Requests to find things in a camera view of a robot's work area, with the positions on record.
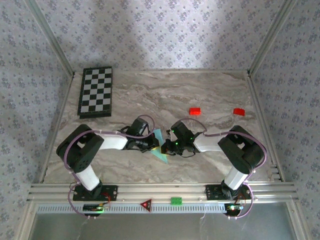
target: gray marble surface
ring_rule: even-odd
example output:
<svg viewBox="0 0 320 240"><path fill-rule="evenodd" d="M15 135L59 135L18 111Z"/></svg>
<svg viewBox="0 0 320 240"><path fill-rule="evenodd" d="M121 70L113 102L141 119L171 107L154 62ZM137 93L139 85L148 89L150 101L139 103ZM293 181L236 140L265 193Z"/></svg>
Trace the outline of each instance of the gray marble surface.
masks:
<svg viewBox="0 0 320 240"><path fill-rule="evenodd" d="M141 114L151 115L165 138L166 130L177 120L189 117L190 107L200 107L197 119L209 133L240 125L262 140L244 72L221 73L200 71L115 71L113 73L112 116L79 119L77 116L82 73L76 73L71 85L62 120L49 158L44 182L69 183L74 179L56 155L57 146L80 124L95 130L115 131L130 125ZM245 116L233 114L243 108ZM201 126L186 122L194 132ZM231 163L223 152L198 153L190 158L169 156L168 164L150 152L100 150L92 167L103 182L220 182ZM268 162L250 178L269 181Z"/></svg>

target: checkered board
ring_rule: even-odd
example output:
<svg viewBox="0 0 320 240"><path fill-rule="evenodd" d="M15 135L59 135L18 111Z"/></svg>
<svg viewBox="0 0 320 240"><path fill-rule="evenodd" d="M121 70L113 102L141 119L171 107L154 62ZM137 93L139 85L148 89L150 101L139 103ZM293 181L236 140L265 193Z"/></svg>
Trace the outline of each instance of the checkered board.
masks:
<svg viewBox="0 0 320 240"><path fill-rule="evenodd" d="M112 68L83 70L78 115L80 119L111 116Z"/></svg>

